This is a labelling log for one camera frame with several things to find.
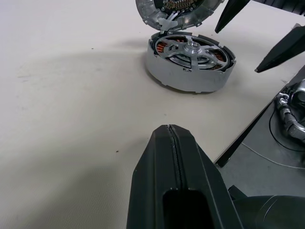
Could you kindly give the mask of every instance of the cable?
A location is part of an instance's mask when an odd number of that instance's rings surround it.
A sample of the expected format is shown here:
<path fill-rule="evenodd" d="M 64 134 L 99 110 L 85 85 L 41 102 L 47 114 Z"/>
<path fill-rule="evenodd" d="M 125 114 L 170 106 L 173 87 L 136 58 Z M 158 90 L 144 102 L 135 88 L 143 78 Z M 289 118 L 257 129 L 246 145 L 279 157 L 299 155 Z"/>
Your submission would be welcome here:
<path fill-rule="evenodd" d="M 273 139 L 274 139 L 278 144 L 280 144 L 282 147 L 284 147 L 285 149 L 288 149 L 288 150 L 291 150 L 291 151 L 295 151 L 295 152 L 305 152 L 305 150 L 298 150 L 298 149 L 291 149 L 291 148 L 288 148 L 288 147 L 284 146 L 282 143 L 280 143 L 280 142 L 276 139 L 276 137 L 275 137 L 274 134 L 272 133 L 272 129 L 271 129 L 271 120 L 272 120 L 273 115 L 275 114 L 275 111 L 276 111 L 276 106 L 274 107 L 273 113 L 272 113 L 272 115 L 270 116 L 270 119 L 269 119 L 269 131 L 270 131 L 270 133 L 271 133 Z"/>
<path fill-rule="evenodd" d="M 264 158 L 264 159 L 266 159 L 266 160 L 268 160 L 268 161 L 270 161 L 270 162 L 272 162 L 272 163 L 274 163 L 274 164 L 276 164 L 276 165 L 278 165 L 278 166 L 284 166 L 284 167 L 288 167 L 288 168 L 296 168 L 296 169 L 305 170 L 305 168 L 302 168 L 302 167 L 295 167 L 295 166 L 283 165 L 283 164 L 281 164 L 281 163 L 278 163 L 278 162 L 276 162 L 276 161 L 273 161 L 273 160 L 271 160 L 271 159 L 269 159 L 269 158 L 267 158 L 267 157 L 265 157 L 265 156 L 263 156 L 263 155 L 257 153 L 255 150 L 251 149 L 249 146 L 247 146 L 247 145 L 244 144 L 243 142 L 242 142 L 242 145 L 244 145 L 245 147 L 247 147 L 248 149 L 250 149 L 253 153 L 256 153 L 257 155 L 261 156 L 262 158 Z"/>

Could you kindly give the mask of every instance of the white table surface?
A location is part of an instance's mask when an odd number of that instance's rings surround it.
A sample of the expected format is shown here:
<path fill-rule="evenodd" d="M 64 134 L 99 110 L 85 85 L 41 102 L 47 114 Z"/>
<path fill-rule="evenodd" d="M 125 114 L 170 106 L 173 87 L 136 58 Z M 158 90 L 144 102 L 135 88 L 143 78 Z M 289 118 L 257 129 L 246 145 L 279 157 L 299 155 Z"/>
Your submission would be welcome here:
<path fill-rule="evenodd" d="M 219 158 L 305 64 L 254 72 L 305 17 L 250 2 L 216 34 L 224 7 L 187 31 L 229 47 L 235 69 L 220 91 L 184 94 L 147 75 L 156 31 L 134 0 L 1 0 L 0 228 L 125 228 L 133 169 L 162 124 Z"/>

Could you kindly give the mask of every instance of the black pointed piece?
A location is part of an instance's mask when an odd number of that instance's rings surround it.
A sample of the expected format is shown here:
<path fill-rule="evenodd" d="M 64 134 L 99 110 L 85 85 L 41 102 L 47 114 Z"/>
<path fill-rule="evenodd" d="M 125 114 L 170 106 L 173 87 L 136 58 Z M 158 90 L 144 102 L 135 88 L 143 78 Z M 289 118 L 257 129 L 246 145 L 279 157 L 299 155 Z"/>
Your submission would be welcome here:
<path fill-rule="evenodd" d="M 219 33 L 249 2 L 250 0 L 229 0 L 220 16 L 215 32 Z"/>
<path fill-rule="evenodd" d="M 272 48 L 256 68 L 261 73 L 274 68 L 305 51 L 305 26 L 292 29 L 281 41 Z"/>

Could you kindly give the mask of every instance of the silver metal housing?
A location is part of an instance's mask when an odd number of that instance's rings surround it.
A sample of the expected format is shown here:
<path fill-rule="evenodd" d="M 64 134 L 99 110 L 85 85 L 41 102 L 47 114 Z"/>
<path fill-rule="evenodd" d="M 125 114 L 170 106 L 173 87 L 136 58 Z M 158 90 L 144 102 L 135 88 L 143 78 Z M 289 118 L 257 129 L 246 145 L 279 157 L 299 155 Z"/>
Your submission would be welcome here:
<path fill-rule="evenodd" d="M 153 0 L 136 0 L 136 5 L 145 24 L 160 31 L 178 31 L 185 30 L 192 26 L 200 26 L 202 21 L 211 16 L 223 1 L 224 0 L 204 0 L 193 11 L 174 18 L 173 21 L 175 23 L 171 26 L 166 25 L 166 29 L 162 29 L 162 24 L 169 23 L 169 21 L 167 21 L 169 15 L 160 9 L 157 9 Z"/>
<path fill-rule="evenodd" d="M 184 37 L 187 42 L 176 42 L 168 39 L 171 36 L 159 38 L 154 34 L 148 42 L 146 67 L 148 71 L 162 84 L 186 92 L 214 92 L 221 89 L 227 82 L 235 64 L 234 54 L 219 42 L 191 33 L 174 32 L 172 36 Z M 193 38 L 205 41 L 207 45 L 191 43 Z M 156 49 L 158 42 L 166 41 L 163 52 Z M 210 51 L 217 50 L 225 55 L 225 61 L 220 61 Z"/>

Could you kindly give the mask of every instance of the black wire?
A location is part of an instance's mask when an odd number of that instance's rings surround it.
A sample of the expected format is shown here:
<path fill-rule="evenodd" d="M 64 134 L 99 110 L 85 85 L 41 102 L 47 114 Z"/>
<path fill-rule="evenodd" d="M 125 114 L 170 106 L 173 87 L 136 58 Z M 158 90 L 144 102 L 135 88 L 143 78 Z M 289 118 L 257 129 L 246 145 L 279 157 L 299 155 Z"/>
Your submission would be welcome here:
<path fill-rule="evenodd" d="M 273 135 L 272 130 L 271 130 L 271 120 L 272 120 L 273 115 L 275 114 L 275 111 L 276 111 L 276 106 L 274 107 L 273 113 L 272 113 L 272 115 L 270 116 L 270 119 L 269 119 L 269 131 L 270 131 L 270 133 L 271 133 L 273 139 L 274 139 L 278 144 L 280 144 L 282 147 L 284 147 L 284 148 L 286 148 L 286 149 L 289 149 L 289 150 L 295 151 L 295 152 L 305 152 L 305 150 L 290 149 L 290 148 L 284 146 L 284 145 L 283 145 L 282 143 L 280 143 L 280 142 L 276 139 L 276 137 Z"/>

